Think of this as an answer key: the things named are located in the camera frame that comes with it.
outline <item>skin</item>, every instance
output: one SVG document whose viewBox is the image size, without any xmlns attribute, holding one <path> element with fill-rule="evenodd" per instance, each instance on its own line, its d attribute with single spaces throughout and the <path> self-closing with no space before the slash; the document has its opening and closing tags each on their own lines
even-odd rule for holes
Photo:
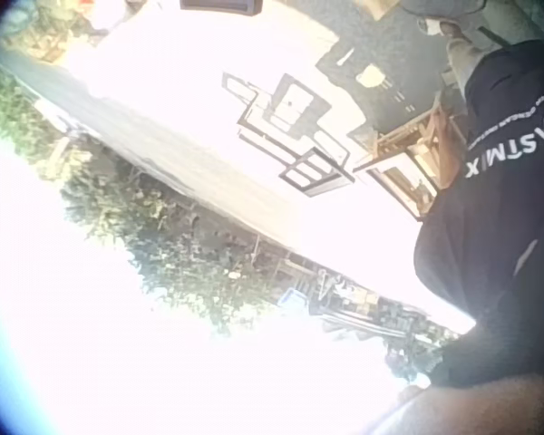
<svg viewBox="0 0 544 435">
<path fill-rule="evenodd" d="M 453 135 L 447 115 L 441 108 L 432 115 L 432 121 L 439 141 L 440 188 L 446 189 L 456 179 L 462 162 L 453 152 Z"/>
<path fill-rule="evenodd" d="M 526 435 L 544 430 L 544 377 L 470 389 L 430 388 L 409 400 L 373 435 Z"/>
</svg>

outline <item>street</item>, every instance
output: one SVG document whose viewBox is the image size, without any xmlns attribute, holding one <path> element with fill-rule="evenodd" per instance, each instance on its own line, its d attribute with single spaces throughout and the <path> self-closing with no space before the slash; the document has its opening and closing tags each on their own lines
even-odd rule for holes
<svg viewBox="0 0 544 435">
<path fill-rule="evenodd" d="M 301 15 L 289 16 L 295 22 L 290 27 L 293 29 L 304 20 Z M 244 17 L 232 17 L 231 23 L 237 24 L 240 18 Z M 213 24 L 214 32 L 218 30 L 216 25 L 221 26 L 221 32 L 229 25 L 220 22 L 220 15 L 194 15 L 186 18 L 187 27 L 179 32 L 189 26 L 207 25 L 201 22 L 203 19 Z M 432 295 L 415 276 L 413 246 L 419 224 L 380 186 L 357 181 L 308 198 L 277 177 L 281 169 L 276 161 L 238 140 L 235 120 L 243 106 L 221 89 L 222 71 L 241 74 L 242 69 L 250 70 L 261 78 L 258 85 L 263 88 L 266 78 L 274 83 L 286 70 L 298 80 L 307 77 L 306 84 L 316 82 L 315 90 L 331 102 L 332 110 L 323 119 L 323 126 L 332 129 L 331 134 L 345 136 L 364 124 L 366 117 L 350 95 L 323 80 L 315 69 L 302 65 L 298 54 L 304 53 L 310 42 L 301 41 L 296 49 L 288 46 L 292 39 L 287 32 L 289 41 L 284 40 L 281 46 L 282 50 L 288 49 L 282 57 L 288 66 L 274 69 L 259 65 L 260 71 L 266 70 L 265 77 L 258 73 L 258 62 L 241 56 L 249 51 L 246 46 L 235 51 L 230 45 L 214 41 L 183 44 L 174 46 L 173 53 L 164 52 L 158 57 L 157 51 L 152 53 L 149 47 L 158 42 L 159 36 L 151 30 L 133 30 L 133 26 L 145 25 L 149 29 L 149 22 L 159 28 L 157 32 L 164 42 L 165 23 L 158 24 L 144 14 L 136 16 L 97 49 L 93 59 L 99 62 L 84 65 L 80 73 L 39 64 L 12 52 L 0 53 L 0 62 L 35 92 L 100 134 L 107 145 L 174 189 L 360 285 L 423 309 L 441 324 L 456 331 L 467 329 L 464 325 L 471 324 L 468 319 Z M 265 30 L 258 29 L 260 37 L 266 39 L 262 36 Z M 275 28 L 268 30 L 274 33 Z M 126 43 L 137 35 L 142 35 L 137 43 Z M 275 40 L 266 41 L 263 46 L 270 50 L 277 45 Z M 330 43 L 324 41 L 324 47 L 312 44 L 317 52 L 307 52 L 310 60 L 322 58 L 338 37 L 333 35 Z M 210 44 L 214 45 L 213 52 L 205 50 Z M 442 43 L 435 44 L 442 49 Z M 117 54 L 118 45 L 126 48 L 123 53 Z M 222 53 L 226 46 L 229 49 Z M 171 60 L 175 61 L 182 59 L 182 50 L 189 58 L 195 56 L 193 62 L 188 63 L 189 70 L 184 70 L 181 63 L 173 70 L 166 53 L 173 54 Z M 279 59 L 282 50 L 278 50 L 280 53 L 261 53 Z M 214 70 L 209 63 L 201 63 L 207 61 L 220 63 L 219 68 Z"/>
</svg>

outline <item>wooden frame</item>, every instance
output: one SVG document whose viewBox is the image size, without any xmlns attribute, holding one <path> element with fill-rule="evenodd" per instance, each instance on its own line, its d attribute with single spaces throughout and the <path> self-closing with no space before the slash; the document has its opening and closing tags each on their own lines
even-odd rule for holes
<svg viewBox="0 0 544 435">
<path fill-rule="evenodd" d="M 312 159 L 317 157 L 316 161 L 322 161 L 325 163 L 323 166 L 328 166 L 330 170 L 327 172 L 321 168 L 318 163 L 315 163 Z M 308 171 L 300 169 L 300 167 L 308 167 L 310 170 L 319 174 L 319 178 L 316 179 L 310 175 Z M 302 176 L 308 184 L 299 184 L 293 178 L 290 178 L 291 172 L 297 172 Z M 346 172 L 341 166 L 324 154 L 323 151 L 317 147 L 312 148 L 306 152 L 303 156 L 297 159 L 293 164 L 289 165 L 279 177 L 288 183 L 293 188 L 299 190 L 309 197 L 315 197 L 321 193 L 326 193 L 330 190 L 339 189 L 349 184 L 355 183 L 355 177 Z"/>
</svg>

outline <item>vegetation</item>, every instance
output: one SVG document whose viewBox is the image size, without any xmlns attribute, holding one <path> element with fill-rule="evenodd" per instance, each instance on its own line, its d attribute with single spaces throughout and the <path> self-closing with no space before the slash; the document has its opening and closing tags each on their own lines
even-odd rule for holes
<svg viewBox="0 0 544 435">
<path fill-rule="evenodd" d="M 43 178 L 59 185 L 68 218 L 86 227 L 89 237 L 131 252 L 146 291 L 159 290 L 168 304 L 190 306 L 220 334 L 252 324 L 266 309 L 267 268 L 252 266 L 253 246 L 221 236 L 215 247 L 206 247 L 196 231 L 200 213 L 182 207 L 181 195 L 139 175 L 94 138 L 74 140 L 56 171 L 47 170 L 62 134 L 2 72 L 0 135 L 11 139 Z"/>
</svg>

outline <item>bright sky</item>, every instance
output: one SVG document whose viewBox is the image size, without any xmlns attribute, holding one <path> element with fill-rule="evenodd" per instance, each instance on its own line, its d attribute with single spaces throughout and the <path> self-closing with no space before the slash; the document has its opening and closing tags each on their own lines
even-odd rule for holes
<svg viewBox="0 0 544 435">
<path fill-rule="evenodd" d="M 0 411 L 14 430 L 349 433 L 404 386 L 379 340 L 332 342 L 312 319 L 272 316 L 214 341 L 189 313 L 152 311 L 128 255 L 84 241 L 58 193 L 5 146 Z"/>
</svg>

